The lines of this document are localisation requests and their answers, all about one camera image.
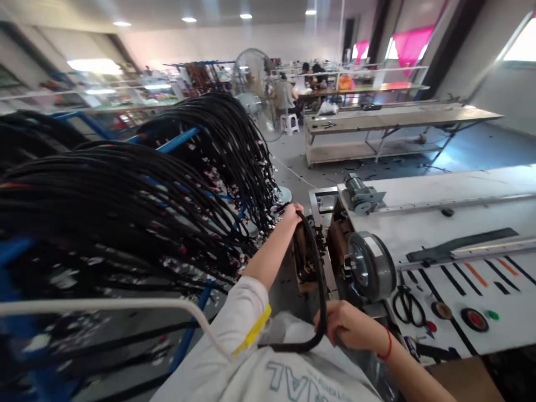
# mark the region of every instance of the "pulley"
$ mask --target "pulley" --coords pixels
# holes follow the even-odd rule
[[[395,265],[385,244],[366,231],[348,238],[344,270],[359,293],[371,302],[387,299],[396,288]]]

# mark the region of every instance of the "black handle scissors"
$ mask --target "black handle scissors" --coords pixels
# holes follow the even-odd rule
[[[423,307],[417,301],[415,296],[411,294],[411,289],[406,286],[404,282],[404,277],[402,276],[402,272],[400,272],[400,281],[399,285],[396,288],[397,292],[393,297],[393,312],[395,313],[395,316],[404,324],[412,324],[417,328],[427,326],[426,315],[424,314]],[[400,299],[400,301],[402,302],[402,309],[404,310],[405,318],[402,318],[398,309],[396,308],[396,301],[398,299]],[[413,316],[414,305],[416,306],[417,310],[419,310],[419,314],[421,316],[421,320],[419,322],[415,321],[415,316]]]

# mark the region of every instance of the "ceiling light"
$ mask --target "ceiling light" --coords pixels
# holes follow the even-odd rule
[[[115,93],[114,89],[88,89],[86,91],[87,95],[106,95]]]
[[[166,89],[171,88],[170,84],[153,84],[153,85],[146,85],[145,89]]]

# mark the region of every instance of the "yellow tag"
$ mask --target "yellow tag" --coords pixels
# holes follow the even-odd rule
[[[264,310],[264,313],[261,315],[261,317],[257,320],[253,328],[251,328],[251,331],[246,336],[246,339],[242,342],[240,346],[236,348],[236,350],[233,352],[233,357],[238,356],[238,354],[246,349],[248,349],[251,345],[253,345],[255,339],[259,336],[259,334],[262,331],[262,328],[264,324],[266,324],[266,321],[270,318],[270,314],[272,313],[272,307],[268,305],[266,307],[266,310]]]

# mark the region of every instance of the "white workbench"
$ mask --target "white workbench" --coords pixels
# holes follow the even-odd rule
[[[407,264],[405,258],[407,253],[419,251],[422,247],[434,247],[459,237],[505,227],[511,227],[520,236],[488,244],[536,236],[536,198],[525,197],[523,200],[503,202],[495,200],[489,201],[487,205],[482,203],[454,206],[452,217],[445,217],[441,213],[441,205],[437,208],[418,211],[419,206],[427,204],[456,205],[452,203],[453,200],[461,202],[479,197],[489,199],[489,197],[503,198],[513,195],[521,197],[521,195],[534,194],[536,193],[536,165],[374,180],[367,181],[365,184],[373,186],[378,192],[387,192],[384,197],[386,207],[382,208],[383,212],[374,212],[365,217],[358,216],[350,210],[348,216],[356,231],[369,231],[379,236],[390,251],[397,267]],[[342,193],[346,190],[343,184],[338,185],[338,191],[341,200],[344,200]],[[438,328],[434,334],[435,339],[425,336],[419,342],[445,350],[455,348],[464,358],[474,354],[483,355],[536,343],[536,308],[534,308],[536,305],[536,281],[534,280],[536,279],[536,264],[534,263],[536,253],[517,253],[511,255],[510,258],[521,267],[521,270],[504,257],[487,258],[500,275],[483,259],[472,261],[471,267],[458,263],[459,269],[453,264],[443,264],[457,282],[458,287],[450,281],[439,266],[412,271],[422,291],[418,289],[408,272],[404,271],[406,285],[411,288],[412,294],[423,306],[427,320],[432,321]],[[508,294],[504,294],[496,283],[502,284]],[[438,297],[451,308],[458,329],[451,321],[441,320],[433,314],[430,305],[438,300]],[[402,312],[399,303],[397,303],[398,310]],[[386,305],[391,319],[398,325],[404,337],[417,339],[425,335],[425,329],[417,329],[411,324],[404,324],[395,317],[392,297]],[[476,332],[465,324],[460,317],[460,311],[465,307],[474,308],[486,317],[490,326],[488,332]],[[500,319],[498,321],[490,319],[487,316],[488,310],[497,312]],[[414,309],[414,314],[416,320],[419,320],[417,309]]]
[[[438,152],[435,158],[459,130],[502,115],[460,103],[408,102],[385,105],[377,111],[344,111],[335,116],[306,116],[304,121],[305,154],[309,167],[324,162],[366,159],[380,156]],[[324,127],[327,122],[333,127]],[[404,127],[439,127],[447,133],[444,141],[420,144],[419,136],[388,138]],[[369,139],[371,131],[382,130],[380,138]],[[336,142],[333,135],[353,133],[359,141]],[[314,143],[316,137],[329,137],[329,143]]]

